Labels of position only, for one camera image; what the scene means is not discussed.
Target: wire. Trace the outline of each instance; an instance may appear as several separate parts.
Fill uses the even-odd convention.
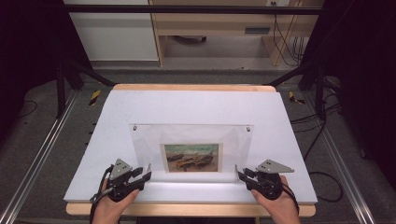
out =
[[[322,124],[323,124],[323,123],[321,123],[321,124],[319,124],[319,125],[317,125],[317,126],[315,126],[315,127],[309,128],[309,129],[300,130],[300,131],[294,131],[294,132],[295,132],[295,133],[306,133],[306,132],[309,132],[309,131],[312,131],[312,130],[316,129],[317,127],[320,127]]]
[[[306,151],[305,155],[304,155],[304,161],[306,161],[306,158],[308,157],[309,153],[312,151],[312,148],[314,148],[315,143],[318,141],[320,134],[323,132],[324,126],[326,125],[326,119],[323,121],[323,123],[321,124],[321,128],[317,134],[317,136],[315,137],[314,141],[311,143],[311,146],[309,146],[308,151]]]
[[[290,63],[287,63],[287,62],[286,62],[285,58],[283,57],[282,51],[280,50],[279,46],[278,46],[277,43],[276,43],[276,40],[275,40],[275,31],[276,31],[276,28],[277,28],[277,29],[278,29],[278,32],[279,32],[280,35],[282,36],[282,39],[283,39],[283,41],[284,41],[284,43],[285,43],[286,48],[288,49],[288,52],[289,52],[289,54],[290,54],[290,56],[291,56],[291,53],[290,53],[288,44],[286,43],[286,39],[283,37],[283,35],[282,35],[282,33],[280,32],[279,27],[278,27],[278,25],[277,25],[276,14],[274,15],[274,17],[275,17],[275,21],[274,21],[273,39],[274,39],[275,47],[276,47],[277,50],[279,51],[280,57],[282,58],[282,60],[283,60],[283,62],[284,62],[285,64],[287,64],[287,65],[289,65],[289,66],[297,66],[298,64],[290,64]]]
[[[282,190],[286,194],[288,194],[291,197],[291,199],[293,200],[294,205],[296,206],[296,209],[297,209],[297,214],[300,214],[300,206],[297,203],[297,199],[296,199],[296,196],[294,195],[294,192],[291,190],[291,188],[289,186],[285,185],[284,183],[282,183],[282,186],[284,187],[284,188],[282,188]]]
[[[332,175],[326,174],[326,173],[324,173],[324,172],[319,172],[319,171],[316,171],[316,172],[309,172],[308,174],[309,174],[309,175],[326,175],[327,177],[329,177],[330,179],[332,179],[332,180],[338,185],[338,188],[340,189],[340,195],[338,195],[338,197],[335,198],[335,199],[327,199],[327,198],[318,196],[319,199],[321,199],[321,200],[323,200],[323,201],[325,201],[325,202],[328,202],[328,203],[338,203],[338,202],[341,201],[341,199],[342,199],[343,196],[344,196],[344,190],[343,190],[343,187],[342,187],[342,185],[340,184],[340,182],[339,182],[337,179],[335,179],[335,177],[333,177]]]
[[[28,112],[28,113],[26,113],[26,114],[24,114],[24,115],[20,115],[19,117],[18,117],[18,119],[21,119],[21,118],[23,118],[23,117],[26,117],[26,116],[28,116],[28,115],[30,115],[30,114],[32,114],[36,109],[37,109],[37,103],[35,102],[35,101],[25,101],[25,103],[33,103],[33,104],[35,104],[35,108],[33,108],[30,112]]]
[[[286,38],[282,35],[282,32],[281,32],[280,29],[279,29],[279,26],[278,26],[278,23],[277,23],[277,16],[276,16],[276,14],[274,14],[274,18],[275,18],[275,21],[274,21],[274,30],[273,30],[273,40],[274,40],[274,44],[275,44],[277,50],[279,51],[279,54],[280,54],[280,56],[281,56],[283,62],[284,62],[285,64],[289,65],[289,66],[298,66],[298,65],[300,65],[300,64],[301,64],[301,60],[302,60],[302,58],[303,58],[304,38],[303,38],[302,36],[300,37],[301,40],[300,40],[300,47],[299,47],[299,50],[298,50],[299,52],[298,52],[296,55],[295,55],[295,49],[296,49],[295,46],[297,45],[297,41],[296,41],[296,37],[294,38],[293,53],[291,53],[291,51],[290,51],[290,49],[289,49],[289,43],[286,41]],[[291,19],[291,22],[290,22],[290,24],[289,24],[289,28],[288,28],[287,33],[290,31],[290,28],[291,28],[292,23],[293,23],[293,19],[294,19],[294,16],[293,16],[293,18]],[[278,30],[280,36],[282,37],[283,43],[284,43],[284,45],[286,46],[286,49],[288,50],[289,55],[291,56],[291,58],[292,58],[295,62],[297,62],[297,64],[290,64],[290,63],[287,63],[287,62],[286,62],[286,60],[285,60],[285,58],[284,58],[284,56],[283,56],[283,53],[282,53],[282,51],[280,50],[280,48],[279,48],[279,46],[277,45],[276,40],[275,40],[276,28],[277,28],[277,30]]]

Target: black curtain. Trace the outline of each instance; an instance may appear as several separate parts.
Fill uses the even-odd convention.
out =
[[[350,1],[327,0],[326,7],[347,9]],[[320,16],[304,61],[319,57],[324,75],[338,77],[344,114],[361,150],[377,161],[396,188],[396,4],[393,0],[356,0],[331,35],[337,18]],[[320,47],[323,39],[325,46]],[[317,55],[318,49],[324,49]],[[315,82],[315,73],[304,74]]]
[[[63,3],[0,2],[0,141],[17,118],[26,92],[54,80],[60,61],[72,59],[92,69],[69,14],[42,7]]]

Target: hand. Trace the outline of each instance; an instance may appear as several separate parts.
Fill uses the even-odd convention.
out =
[[[283,184],[288,185],[285,176],[282,175],[280,179]],[[300,223],[300,218],[298,217],[294,201],[287,193],[282,192],[280,197],[273,201],[266,199],[255,189],[251,190],[251,194],[254,199],[256,199],[257,203],[262,205],[268,211],[276,224]]]
[[[104,181],[102,190],[106,189],[107,179]],[[113,202],[108,196],[103,197],[96,206],[92,224],[116,224],[122,212],[127,208],[139,194],[139,189],[132,191],[120,202]]]

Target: black pole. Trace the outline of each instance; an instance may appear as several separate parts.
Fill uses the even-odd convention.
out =
[[[198,14],[269,14],[324,15],[334,10],[321,7],[237,7],[237,6],[146,6],[146,5],[44,5],[44,9],[86,13],[198,13]]]
[[[315,109],[317,111],[318,117],[321,120],[326,119],[326,110],[324,108],[324,102],[323,102],[324,82],[325,82],[325,76],[323,75],[323,70],[320,66],[318,66],[317,86],[316,86],[316,94],[315,94]]]

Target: painting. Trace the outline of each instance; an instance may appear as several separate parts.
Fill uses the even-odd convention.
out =
[[[162,144],[167,173],[220,172],[222,144]]]

